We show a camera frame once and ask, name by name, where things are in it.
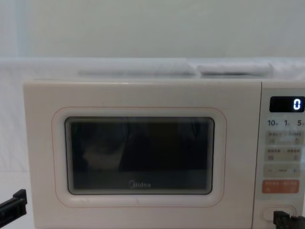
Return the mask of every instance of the white wall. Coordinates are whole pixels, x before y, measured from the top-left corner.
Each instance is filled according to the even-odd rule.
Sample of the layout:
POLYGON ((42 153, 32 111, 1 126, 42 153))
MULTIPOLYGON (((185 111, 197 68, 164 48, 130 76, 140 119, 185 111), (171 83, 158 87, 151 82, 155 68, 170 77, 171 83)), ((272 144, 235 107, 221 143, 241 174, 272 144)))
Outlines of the white wall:
POLYGON ((22 56, 305 56, 304 0, 17 3, 22 56))
POLYGON ((14 0, 0 0, 0 57, 17 56, 14 0))

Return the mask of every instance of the button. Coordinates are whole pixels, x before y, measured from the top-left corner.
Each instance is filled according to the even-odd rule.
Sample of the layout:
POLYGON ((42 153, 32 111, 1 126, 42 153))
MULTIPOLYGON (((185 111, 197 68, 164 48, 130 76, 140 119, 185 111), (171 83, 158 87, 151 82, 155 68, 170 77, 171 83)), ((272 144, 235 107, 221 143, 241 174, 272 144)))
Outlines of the button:
POLYGON ((291 216, 296 215, 296 210, 292 206, 274 206, 266 207, 261 212, 261 217, 266 221, 273 221, 273 212, 274 211, 284 211, 291 216))
POLYGON ((298 178, 300 177, 299 164, 265 164, 264 177, 267 178, 298 178))
POLYGON ((264 180, 262 193, 280 194, 280 193, 298 193, 300 187, 299 180, 264 180))
POLYGON ((266 145, 303 145, 304 131, 267 131, 266 145))
POLYGON ((264 160, 268 162, 299 162, 302 148, 300 147, 268 147, 265 150, 264 160))

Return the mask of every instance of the door release button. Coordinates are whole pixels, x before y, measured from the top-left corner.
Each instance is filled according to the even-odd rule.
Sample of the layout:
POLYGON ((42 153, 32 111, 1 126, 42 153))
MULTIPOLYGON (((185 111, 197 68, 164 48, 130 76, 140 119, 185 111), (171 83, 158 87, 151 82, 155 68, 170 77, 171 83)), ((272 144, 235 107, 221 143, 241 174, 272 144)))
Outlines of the door release button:
POLYGON ((274 206, 266 207, 261 212, 261 217, 266 221, 273 221, 273 212, 274 211, 284 211, 291 216, 296 215, 296 210, 292 206, 274 206))

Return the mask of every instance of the number label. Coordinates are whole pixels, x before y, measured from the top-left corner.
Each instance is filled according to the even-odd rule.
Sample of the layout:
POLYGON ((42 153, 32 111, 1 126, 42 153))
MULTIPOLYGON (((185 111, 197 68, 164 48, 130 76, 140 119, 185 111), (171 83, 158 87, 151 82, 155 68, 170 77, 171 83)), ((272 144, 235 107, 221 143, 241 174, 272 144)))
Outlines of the number label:
POLYGON ((275 125, 275 120, 268 120, 268 125, 275 125))

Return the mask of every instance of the midea logo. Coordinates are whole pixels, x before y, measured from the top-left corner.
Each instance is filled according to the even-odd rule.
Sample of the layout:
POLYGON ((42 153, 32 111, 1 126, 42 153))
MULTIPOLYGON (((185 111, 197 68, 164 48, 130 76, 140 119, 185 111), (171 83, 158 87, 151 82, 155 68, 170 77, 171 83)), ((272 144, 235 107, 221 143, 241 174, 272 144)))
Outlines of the midea logo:
POLYGON ((130 188, 142 188, 142 187, 150 188, 151 184, 150 183, 143 183, 143 182, 137 182, 135 180, 131 180, 131 181, 129 181, 128 186, 130 188))

